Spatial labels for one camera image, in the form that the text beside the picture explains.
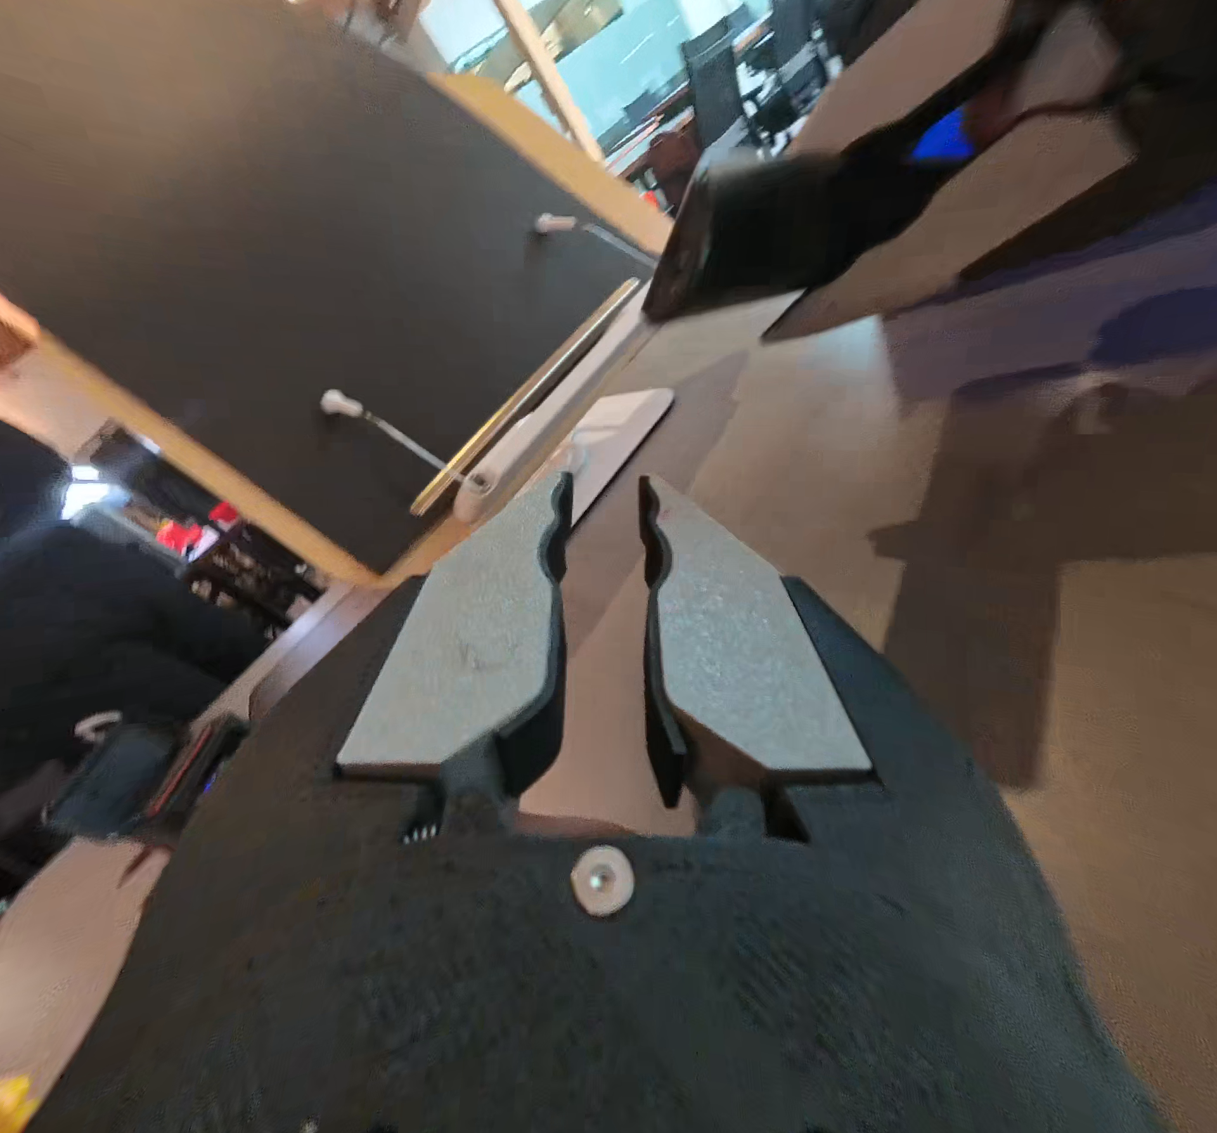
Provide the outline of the wooden post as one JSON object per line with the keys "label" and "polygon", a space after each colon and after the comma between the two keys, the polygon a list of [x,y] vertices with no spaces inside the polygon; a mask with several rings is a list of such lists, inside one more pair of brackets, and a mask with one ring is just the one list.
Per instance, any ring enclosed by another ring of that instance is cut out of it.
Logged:
{"label": "wooden post", "polygon": [[604,153],[558,72],[555,60],[544,44],[527,6],[521,0],[493,0],[493,3],[508,35],[531,68],[532,77],[559,127],[594,164],[604,167]]}

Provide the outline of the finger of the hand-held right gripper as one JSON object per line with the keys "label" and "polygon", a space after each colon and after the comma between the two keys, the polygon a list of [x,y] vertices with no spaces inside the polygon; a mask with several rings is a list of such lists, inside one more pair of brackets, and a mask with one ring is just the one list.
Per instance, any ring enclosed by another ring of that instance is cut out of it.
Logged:
{"label": "finger of the hand-held right gripper", "polygon": [[1073,3],[1013,77],[1013,125],[960,167],[898,236],[794,301],[765,331],[790,341],[904,311],[951,288],[982,256],[1131,164],[1116,119],[1099,111],[1118,46]]}
{"label": "finger of the hand-held right gripper", "polygon": [[820,94],[791,155],[829,155],[905,117],[995,44],[1012,0],[917,0]]}

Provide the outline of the large blue storage bin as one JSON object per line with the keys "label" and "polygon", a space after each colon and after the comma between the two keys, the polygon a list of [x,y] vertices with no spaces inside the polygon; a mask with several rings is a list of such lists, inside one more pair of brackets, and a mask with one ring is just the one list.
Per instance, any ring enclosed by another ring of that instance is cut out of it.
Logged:
{"label": "large blue storage bin", "polygon": [[969,136],[966,108],[958,107],[921,134],[909,157],[915,163],[961,164],[975,153]]}

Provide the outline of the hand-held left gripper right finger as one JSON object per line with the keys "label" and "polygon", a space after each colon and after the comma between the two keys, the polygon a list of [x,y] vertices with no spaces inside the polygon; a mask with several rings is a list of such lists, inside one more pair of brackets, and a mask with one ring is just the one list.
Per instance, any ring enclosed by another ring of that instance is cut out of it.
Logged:
{"label": "hand-held left gripper right finger", "polygon": [[662,805],[874,778],[788,579],[658,476],[640,478],[638,510],[647,758]]}

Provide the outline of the black board with wooden rim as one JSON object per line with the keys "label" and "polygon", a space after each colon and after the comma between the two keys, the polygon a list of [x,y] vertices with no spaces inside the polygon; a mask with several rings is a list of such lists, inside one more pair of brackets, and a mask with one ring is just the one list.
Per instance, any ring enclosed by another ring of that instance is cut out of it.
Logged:
{"label": "black board with wooden rim", "polygon": [[336,577],[441,519],[435,471],[648,273],[670,222],[525,106],[285,0],[2,0],[2,308],[108,411]]}

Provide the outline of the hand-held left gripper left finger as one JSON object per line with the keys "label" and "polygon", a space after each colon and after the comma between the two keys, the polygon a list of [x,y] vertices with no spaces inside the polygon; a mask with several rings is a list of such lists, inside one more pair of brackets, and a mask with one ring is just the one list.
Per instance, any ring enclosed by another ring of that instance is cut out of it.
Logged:
{"label": "hand-held left gripper left finger", "polygon": [[473,770],[520,796],[563,737],[572,476],[546,474],[422,577],[336,756],[344,778],[437,782]]}

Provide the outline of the dark zip case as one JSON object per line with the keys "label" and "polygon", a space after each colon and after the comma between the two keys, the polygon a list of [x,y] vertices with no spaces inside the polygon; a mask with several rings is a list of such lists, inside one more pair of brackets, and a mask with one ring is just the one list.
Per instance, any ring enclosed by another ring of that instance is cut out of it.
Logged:
{"label": "dark zip case", "polygon": [[197,730],[117,726],[44,808],[43,825],[58,837],[174,848],[249,731],[247,720],[231,714]]}

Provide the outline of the black office chair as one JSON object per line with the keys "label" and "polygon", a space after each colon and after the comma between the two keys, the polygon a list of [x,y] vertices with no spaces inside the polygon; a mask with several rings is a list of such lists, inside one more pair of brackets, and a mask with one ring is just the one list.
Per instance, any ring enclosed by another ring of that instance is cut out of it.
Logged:
{"label": "black office chair", "polygon": [[737,60],[726,20],[679,44],[703,153],[751,144],[752,134],[738,85]]}
{"label": "black office chair", "polygon": [[812,106],[829,76],[814,36],[807,0],[769,0],[768,27],[778,85],[795,106]]}

